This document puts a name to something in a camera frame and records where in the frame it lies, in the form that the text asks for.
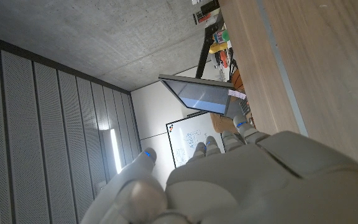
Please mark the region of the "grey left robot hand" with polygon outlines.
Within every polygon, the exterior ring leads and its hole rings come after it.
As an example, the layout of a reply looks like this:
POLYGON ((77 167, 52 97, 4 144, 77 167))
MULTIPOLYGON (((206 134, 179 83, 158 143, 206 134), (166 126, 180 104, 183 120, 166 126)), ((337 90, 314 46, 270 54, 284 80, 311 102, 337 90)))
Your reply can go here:
POLYGON ((83 223, 358 223, 358 162, 291 131, 269 135, 242 115, 174 169, 152 176, 152 148, 115 175, 83 223))

